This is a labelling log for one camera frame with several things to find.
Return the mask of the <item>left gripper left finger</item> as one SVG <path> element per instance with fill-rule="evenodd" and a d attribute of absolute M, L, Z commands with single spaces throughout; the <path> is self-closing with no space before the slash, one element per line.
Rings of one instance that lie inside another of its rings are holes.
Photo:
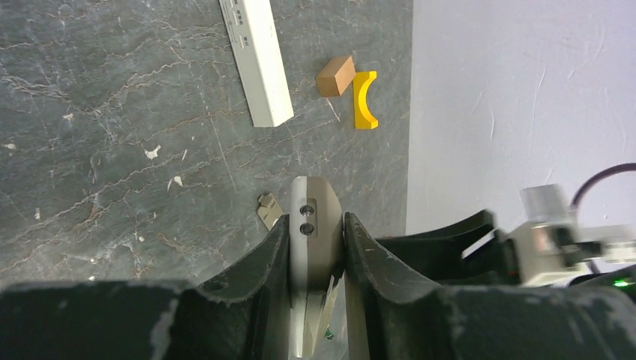
<path fill-rule="evenodd" d="M 18 283 L 1 291 L 3 359 L 286 359 L 289 217 L 209 280 Z"/>

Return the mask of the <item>white black remote control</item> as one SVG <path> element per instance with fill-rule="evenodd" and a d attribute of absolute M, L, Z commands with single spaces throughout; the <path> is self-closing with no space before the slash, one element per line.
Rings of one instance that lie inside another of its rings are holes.
<path fill-rule="evenodd" d="M 276 128 L 294 116 L 271 3 L 220 0 L 251 121 Z"/>

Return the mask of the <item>white remote with buttons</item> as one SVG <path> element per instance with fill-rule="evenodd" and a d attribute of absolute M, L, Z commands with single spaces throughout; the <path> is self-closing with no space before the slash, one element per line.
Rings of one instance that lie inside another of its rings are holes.
<path fill-rule="evenodd" d="M 289 344 L 306 359 L 326 335 L 344 271 L 343 211 L 327 180 L 293 180 L 288 230 Z"/>

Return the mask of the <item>brown wooden block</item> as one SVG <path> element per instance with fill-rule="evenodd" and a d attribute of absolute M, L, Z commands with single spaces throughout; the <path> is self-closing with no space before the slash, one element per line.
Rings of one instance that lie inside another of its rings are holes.
<path fill-rule="evenodd" d="M 356 75 L 351 55 L 332 58 L 316 75 L 316 85 L 324 98 L 341 96 Z"/>

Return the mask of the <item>beige remote battery cover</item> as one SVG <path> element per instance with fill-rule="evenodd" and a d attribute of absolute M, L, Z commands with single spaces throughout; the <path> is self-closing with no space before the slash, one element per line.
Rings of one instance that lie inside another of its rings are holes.
<path fill-rule="evenodd" d="M 266 229 L 271 230 L 284 213 L 272 193 L 259 196 L 258 202 L 259 205 L 256 209 L 256 213 Z"/>

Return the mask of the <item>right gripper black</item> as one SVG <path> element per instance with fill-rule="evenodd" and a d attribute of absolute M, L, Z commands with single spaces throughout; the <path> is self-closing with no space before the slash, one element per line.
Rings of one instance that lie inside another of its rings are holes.
<path fill-rule="evenodd" d="M 426 278 L 445 285 L 521 284 L 513 240 L 493 233 L 467 257 L 463 252 L 494 230 L 493 214 L 481 210 L 443 228 L 376 241 Z"/>

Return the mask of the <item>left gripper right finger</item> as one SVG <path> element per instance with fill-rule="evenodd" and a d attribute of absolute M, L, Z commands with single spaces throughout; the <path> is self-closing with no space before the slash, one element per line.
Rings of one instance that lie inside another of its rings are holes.
<path fill-rule="evenodd" d="M 633 359 L 635 267 L 564 288 L 445 285 L 343 218 L 351 359 Z"/>

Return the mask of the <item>yellow curved block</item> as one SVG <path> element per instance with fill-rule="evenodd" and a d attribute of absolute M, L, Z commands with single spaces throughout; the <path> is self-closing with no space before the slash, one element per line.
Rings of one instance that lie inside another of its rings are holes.
<path fill-rule="evenodd" d="M 368 91 L 377 78 L 377 72 L 357 72 L 353 79 L 354 125 L 356 130 L 373 130 L 378 127 L 378 120 L 368 108 Z"/>

